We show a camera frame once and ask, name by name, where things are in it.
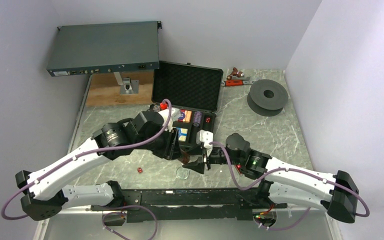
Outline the brown poker chip stack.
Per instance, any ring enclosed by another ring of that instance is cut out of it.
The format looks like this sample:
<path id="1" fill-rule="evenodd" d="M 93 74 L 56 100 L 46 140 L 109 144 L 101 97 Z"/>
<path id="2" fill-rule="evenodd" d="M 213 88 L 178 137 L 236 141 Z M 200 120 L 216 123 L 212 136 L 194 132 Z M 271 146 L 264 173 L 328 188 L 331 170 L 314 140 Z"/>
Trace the brown poker chip stack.
<path id="1" fill-rule="evenodd" d="M 181 150 L 180 153 L 181 153 L 181 156 L 179 157 L 178 160 L 182 164 L 188 164 L 190 162 L 190 159 L 191 159 L 190 154 L 186 151 L 183 151 L 183 150 Z"/>

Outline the black poker set case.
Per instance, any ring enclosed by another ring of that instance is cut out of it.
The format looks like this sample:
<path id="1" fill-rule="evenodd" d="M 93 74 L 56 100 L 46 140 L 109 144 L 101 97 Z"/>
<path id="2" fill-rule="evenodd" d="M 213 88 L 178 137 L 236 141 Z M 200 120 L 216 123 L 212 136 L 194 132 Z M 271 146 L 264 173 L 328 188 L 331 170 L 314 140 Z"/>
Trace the black poker set case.
<path id="1" fill-rule="evenodd" d="M 224 71 L 220 68 L 196 66 L 183 63 L 160 61 L 154 71 L 151 101 L 160 104 L 170 100 L 174 108 L 192 111 L 190 123 L 173 122 L 173 126 L 188 129 L 186 142 L 179 142 L 181 150 L 199 146 L 197 132 L 214 131 L 218 110 L 221 82 Z M 202 112 L 200 127 L 193 126 L 194 112 Z"/>

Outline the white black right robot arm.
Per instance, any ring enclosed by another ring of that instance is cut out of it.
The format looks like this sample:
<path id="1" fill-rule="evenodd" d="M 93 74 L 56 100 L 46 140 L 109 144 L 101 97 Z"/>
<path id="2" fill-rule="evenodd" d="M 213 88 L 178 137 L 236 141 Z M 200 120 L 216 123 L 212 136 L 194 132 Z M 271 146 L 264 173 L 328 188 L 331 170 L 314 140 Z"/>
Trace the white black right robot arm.
<path id="1" fill-rule="evenodd" d="M 267 208 L 271 204 L 293 204 L 325 211 L 331 218 L 352 224 L 355 222 L 359 189 L 351 175 L 339 170 L 325 173 L 298 167 L 269 154 L 251 148 L 240 134 L 229 135 L 225 144 L 216 143 L 205 134 L 197 137 L 202 156 L 183 165 L 204 174 L 211 165 L 240 165 L 240 173 L 258 186 L 256 203 Z"/>

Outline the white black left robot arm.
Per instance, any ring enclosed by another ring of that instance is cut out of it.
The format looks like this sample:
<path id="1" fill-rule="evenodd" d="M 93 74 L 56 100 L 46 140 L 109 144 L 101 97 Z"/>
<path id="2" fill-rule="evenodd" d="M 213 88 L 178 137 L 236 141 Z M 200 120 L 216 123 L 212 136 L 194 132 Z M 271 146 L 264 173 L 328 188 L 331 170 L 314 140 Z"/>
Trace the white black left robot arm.
<path id="1" fill-rule="evenodd" d="M 71 181 L 89 170 L 134 150 L 147 150 L 165 160 L 182 153 L 178 130 L 173 123 L 180 116 L 177 108 L 158 112 L 142 111 L 134 118 L 104 124 L 83 144 L 53 164 L 34 172 L 16 174 L 23 212 L 35 221 L 48 219 L 63 209 L 98 205 L 117 210 L 126 203 L 118 182 L 74 186 Z"/>

